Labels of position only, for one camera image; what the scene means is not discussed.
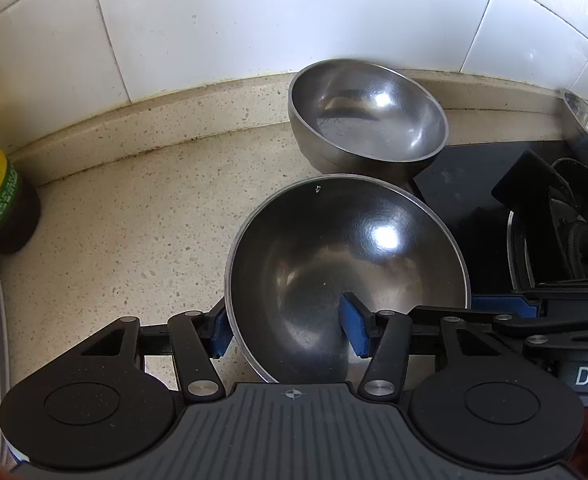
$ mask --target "countertop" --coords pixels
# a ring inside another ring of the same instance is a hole
[[[0,259],[11,383],[120,316],[167,322],[223,295],[227,252],[264,198],[317,172],[288,123],[185,142],[38,189],[29,243]],[[226,388],[259,377],[232,340]],[[174,386],[171,357],[146,369]]]

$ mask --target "gas stove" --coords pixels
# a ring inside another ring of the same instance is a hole
[[[562,140],[448,146],[416,177],[473,293],[588,278],[588,169],[573,157]]]

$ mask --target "stainless steel bowl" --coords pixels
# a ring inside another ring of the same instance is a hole
[[[303,155],[321,173],[356,173],[402,184],[442,150],[449,127],[421,85],[388,68],[331,59],[289,86],[289,121]]]
[[[578,160],[588,166],[588,104],[573,92],[561,92],[561,126],[563,137],[576,153]]]
[[[471,298],[445,224],[406,191],[370,177],[333,174],[292,184],[252,212],[236,235],[225,270],[227,314],[264,380],[362,377],[363,361],[338,320],[345,291],[375,311],[464,308]]]

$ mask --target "backsplash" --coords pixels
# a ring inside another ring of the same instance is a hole
[[[330,57],[588,99],[588,0],[0,0],[0,144]]]

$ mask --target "pan rim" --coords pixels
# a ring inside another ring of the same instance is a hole
[[[456,256],[458,257],[458,262],[460,263],[462,275],[463,275],[464,281],[465,281],[465,292],[464,292],[465,306],[464,307],[465,308],[471,307],[472,292],[471,292],[471,284],[469,281],[469,273],[467,272],[467,266],[465,265],[464,259],[462,257],[460,247],[458,247],[458,243],[456,243],[454,236],[451,234],[451,232],[449,231],[449,229],[445,225],[445,223],[439,218],[438,215],[436,215],[436,213],[434,213],[429,208],[429,206],[426,205],[426,203],[421,202],[421,200],[417,199],[414,195],[412,195],[408,191],[405,191],[404,189],[401,189],[400,187],[394,186],[393,184],[389,184],[388,182],[385,182],[384,180],[379,180],[379,179],[373,178],[371,176],[356,175],[356,174],[349,174],[349,173],[331,173],[331,174],[325,174],[325,175],[319,175],[319,176],[311,176],[311,177],[305,178],[303,180],[298,180],[297,182],[289,184],[288,186],[285,186],[282,189],[278,190],[277,192],[268,196],[249,214],[249,216],[245,219],[245,221],[241,224],[240,228],[236,232],[234,240],[232,241],[232,246],[230,247],[229,253],[227,255],[227,262],[225,264],[225,279],[224,279],[225,310],[227,312],[227,318],[229,319],[229,324],[232,328],[232,333],[234,334],[234,337],[236,339],[236,343],[238,344],[238,346],[240,346],[241,350],[243,351],[243,355],[245,356],[245,359],[247,359],[247,362],[250,364],[251,368],[253,368],[253,370],[266,383],[278,383],[279,381],[273,375],[271,375],[263,367],[263,365],[260,364],[258,359],[256,357],[254,357],[254,355],[251,353],[251,350],[250,350],[249,346],[247,345],[247,343],[245,342],[245,339],[243,338],[243,335],[241,334],[241,331],[238,327],[238,323],[236,321],[236,317],[235,317],[235,313],[234,313],[234,303],[232,302],[232,266],[234,264],[236,251],[238,250],[238,246],[240,245],[240,242],[243,238],[243,235],[247,231],[247,228],[249,227],[251,222],[260,214],[261,211],[263,211],[270,203],[272,203],[278,197],[282,196],[283,194],[285,194],[285,193],[289,192],[290,190],[295,189],[296,187],[299,187],[299,186],[304,186],[306,184],[311,184],[313,182],[321,182],[324,180],[339,180],[339,179],[361,180],[361,181],[376,184],[378,186],[382,186],[382,187],[387,188],[391,191],[394,191],[394,192],[402,195],[406,199],[410,200],[410,202],[412,202],[413,204],[418,206],[420,209],[422,209],[434,222],[436,222],[436,224],[440,227],[442,232],[448,238],[449,242],[452,244],[452,246],[454,248],[454,251],[456,252]]]

